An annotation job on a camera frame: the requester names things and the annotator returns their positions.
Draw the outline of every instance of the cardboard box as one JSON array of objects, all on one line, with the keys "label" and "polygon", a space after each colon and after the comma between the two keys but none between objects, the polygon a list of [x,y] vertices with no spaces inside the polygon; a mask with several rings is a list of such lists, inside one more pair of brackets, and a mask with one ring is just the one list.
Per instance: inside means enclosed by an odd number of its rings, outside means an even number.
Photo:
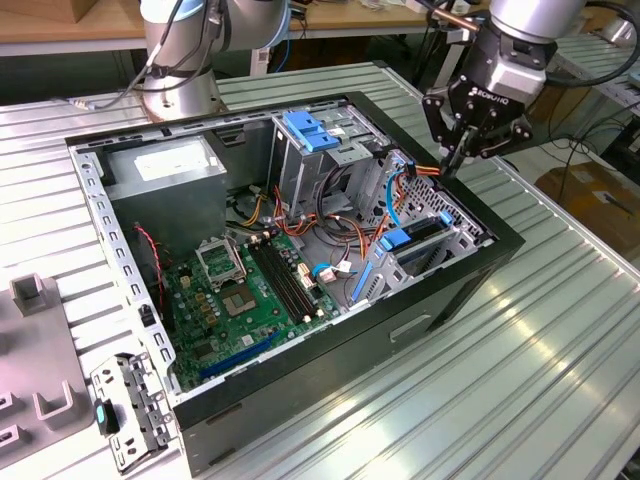
[{"label": "cardboard box", "polygon": [[[554,168],[536,187],[556,201],[563,172]],[[596,162],[570,167],[562,207],[628,261],[640,256],[640,197],[605,167]]]},{"label": "cardboard box", "polygon": [[0,0],[0,10],[77,23],[97,0]]}]

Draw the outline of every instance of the green circuit board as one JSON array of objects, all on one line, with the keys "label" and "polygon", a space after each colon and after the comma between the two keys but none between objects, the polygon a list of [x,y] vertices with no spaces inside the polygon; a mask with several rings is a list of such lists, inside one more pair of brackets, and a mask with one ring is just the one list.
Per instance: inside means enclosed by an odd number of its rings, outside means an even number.
[{"label": "green circuit board", "polygon": [[[295,257],[295,264],[302,262],[285,235],[273,238],[271,244],[283,255]],[[311,294],[308,298],[323,315],[312,317],[309,323],[295,324],[247,247],[239,246],[238,253],[247,276],[243,283],[227,282],[219,291],[212,288],[195,253],[164,272],[174,322],[167,333],[176,352],[174,372],[184,391],[202,384],[201,372],[207,367],[261,343],[269,342],[269,348],[282,345],[339,315],[336,303],[318,285],[316,298]],[[210,275],[233,268],[224,249],[203,258]],[[184,280],[185,271],[191,274],[188,282]]]}]

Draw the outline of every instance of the blue pcie slot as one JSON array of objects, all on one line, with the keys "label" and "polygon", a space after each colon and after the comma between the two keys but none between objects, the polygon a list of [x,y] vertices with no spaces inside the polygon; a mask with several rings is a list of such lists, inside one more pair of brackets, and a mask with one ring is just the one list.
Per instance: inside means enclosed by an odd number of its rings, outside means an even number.
[{"label": "blue pcie slot", "polygon": [[231,355],[229,358],[222,360],[218,363],[214,363],[213,365],[205,368],[204,370],[200,370],[200,378],[205,379],[208,377],[213,377],[214,375],[218,375],[225,370],[229,370],[232,367],[235,367],[239,363],[244,362],[248,358],[251,358],[255,355],[258,355],[262,352],[269,350],[271,347],[271,343],[280,335],[280,332],[275,332],[269,335],[267,338],[262,340],[259,343],[256,343],[252,347],[247,348],[241,352],[235,353]]}]

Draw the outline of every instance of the red cable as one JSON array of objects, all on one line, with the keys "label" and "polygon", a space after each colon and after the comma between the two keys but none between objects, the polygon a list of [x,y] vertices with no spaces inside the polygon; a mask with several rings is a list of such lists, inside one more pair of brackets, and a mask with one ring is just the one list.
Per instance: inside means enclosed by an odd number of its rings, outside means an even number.
[{"label": "red cable", "polygon": [[153,241],[153,238],[151,238],[151,235],[149,235],[144,228],[138,225],[134,226],[133,228],[135,228],[138,232],[142,233],[146,237],[149,245],[151,246],[153,258],[155,258],[156,260],[156,274],[158,277],[158,289],[160,290],[160,309],[162,310],[162,294],[164,293],[164,288],[162,286],[162,269],[160,268],[160,257],[158,256],[158,250],[156,250],[156,244]]}]

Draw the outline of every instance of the wooden table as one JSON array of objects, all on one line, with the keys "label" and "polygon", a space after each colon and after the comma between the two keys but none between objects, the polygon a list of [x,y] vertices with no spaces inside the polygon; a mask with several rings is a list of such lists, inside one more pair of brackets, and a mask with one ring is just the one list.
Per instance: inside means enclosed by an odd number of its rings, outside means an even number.
[{"label": "wooden table", "polygon": [[[346,4],[310,5],[305,37],[419,33],[425,26],[425,16],[408,8],[393,6],[375,12],[357,0],[350,0]],[[290,38],[302,35],[299,21],[292,20],[291,31]],[[144,26],[136,0],[99,0],[76,24],[0,11],[0,56],[145,47]]]}]

